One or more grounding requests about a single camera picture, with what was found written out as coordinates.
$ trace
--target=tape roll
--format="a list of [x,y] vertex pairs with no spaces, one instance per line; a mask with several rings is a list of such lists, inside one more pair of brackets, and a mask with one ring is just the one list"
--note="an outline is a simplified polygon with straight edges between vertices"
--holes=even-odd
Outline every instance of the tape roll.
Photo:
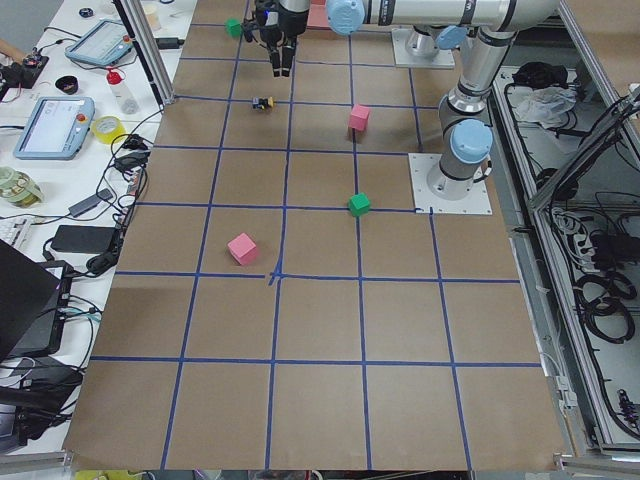
[[118,117],[100,117],[91,124],[91,131],[98,141],[111,145],[114,141],[122,142],[127,131]]

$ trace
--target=white plastic bag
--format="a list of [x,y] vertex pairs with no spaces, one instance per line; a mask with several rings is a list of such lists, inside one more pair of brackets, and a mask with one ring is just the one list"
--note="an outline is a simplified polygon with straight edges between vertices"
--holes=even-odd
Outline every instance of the white plastic bag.
[[566,112],[576,104],[576,92],[561,87],[533,90],[515,109],[522,122],[539,123],[544,128],[560,127],[567,121]]

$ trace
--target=plastic bottle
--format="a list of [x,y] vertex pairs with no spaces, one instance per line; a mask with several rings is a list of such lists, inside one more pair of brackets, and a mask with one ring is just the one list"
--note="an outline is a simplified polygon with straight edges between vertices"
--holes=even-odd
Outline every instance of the plastic bottle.
[[0,167],[0,198],[24,208],[43,201],[44,195],[26,173],[11,167]]
[[116,72],[113,68],[107,68],[107,83],[111,87],[113,95],[116,97],[120,109],[126,113],[131,114],[138,111],[138,102],[133,98],[129,87],[124,83],[124,78]]

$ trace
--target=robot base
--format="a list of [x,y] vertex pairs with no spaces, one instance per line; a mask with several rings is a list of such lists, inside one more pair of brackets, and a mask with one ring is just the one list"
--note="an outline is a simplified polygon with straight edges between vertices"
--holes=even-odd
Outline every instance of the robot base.
[[[413,202],[418,213],[453,213],[464,215],[491,215],[491,203],[484,182],[474,183],[469,194],[461,200],[446,200],[434,194],[427,185],[427,174],[440,161],[440,154],[409,154]],[[478,168],[475,178],[482,176]]]
[[412,28],[394,28],[391,31],[393,40],[393,53],[397,67],[407,68],[433,68],[440,70],[453,70],[456,62],[451,50],[440,50],[435,57],[421,58],[411,55],[406,49],[407,38],[413,32]]

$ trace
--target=blue joint cap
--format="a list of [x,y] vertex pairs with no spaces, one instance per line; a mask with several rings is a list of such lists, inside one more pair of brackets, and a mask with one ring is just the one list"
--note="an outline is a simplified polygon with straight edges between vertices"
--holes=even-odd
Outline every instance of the blue joint cap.
[[451,151],[462,163],[482,162],[493,144],[491,129],[480,120],[463,120],[453,128]]
[[362,0],[327,0],[325,10],[331,30],[340,35],[351,35],[364,22]]
[[455,25],[449,25],[447,28],[440,32],[436,39],[436,47],[440,50],[453,50],[467,37],[466,27],[456,27]]

